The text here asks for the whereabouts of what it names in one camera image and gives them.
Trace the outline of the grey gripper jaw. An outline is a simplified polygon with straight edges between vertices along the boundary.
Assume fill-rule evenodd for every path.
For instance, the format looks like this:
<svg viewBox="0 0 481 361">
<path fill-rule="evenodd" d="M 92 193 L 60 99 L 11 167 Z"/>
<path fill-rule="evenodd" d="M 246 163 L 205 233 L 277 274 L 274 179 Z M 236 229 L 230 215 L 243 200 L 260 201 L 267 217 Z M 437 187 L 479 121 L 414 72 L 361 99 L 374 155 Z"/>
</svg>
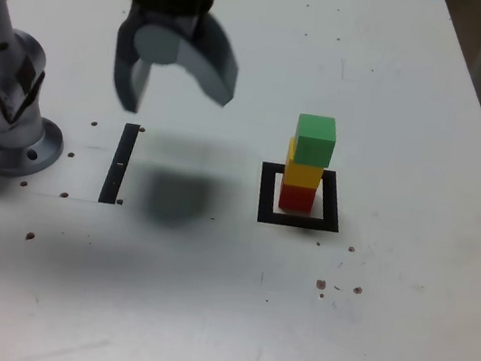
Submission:
<svg viewBox="0 0 481 361">
<path fill-rule="evenodd" d="M 180 65 L 213 102 L 226 106 L 234 96 L 238 63 L 223 28 L 208 14 L 200 21 L 193 39 L 159 24 L 146 24 L 137 31 L 135 47 L 151 65 Z"/>
<path fill-rule="evenodd" d="M 143 8 L 133 3 L 117 34 L 114 83 L 121 106 L 131 113 L 138 112 L 152 67 L 140 58 L 134 44 L 136 33 L 144 24 Z"/>
</svg>

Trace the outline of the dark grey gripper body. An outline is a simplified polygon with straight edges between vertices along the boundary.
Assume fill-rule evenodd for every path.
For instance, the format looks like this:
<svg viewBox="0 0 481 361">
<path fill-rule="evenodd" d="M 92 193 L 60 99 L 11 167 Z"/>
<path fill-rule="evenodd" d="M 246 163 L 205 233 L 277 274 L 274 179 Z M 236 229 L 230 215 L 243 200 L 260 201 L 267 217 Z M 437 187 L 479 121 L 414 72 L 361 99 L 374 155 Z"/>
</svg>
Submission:
<svg viewBox="0 0 481 361">
<path fill-rule="evenodd" d="M 139 28 L 146 24 L 159 24 L 160 27 L 172 29 L 184 38 L 193 39 L 198 28 L 199 18 L 196 14 L 168 14 L 167 12 L 144 7 L 138 2 L 132 2 L 132 7 L 130 7 L 130 12 L 128 13 L 127 26 Z"/>
</svg>

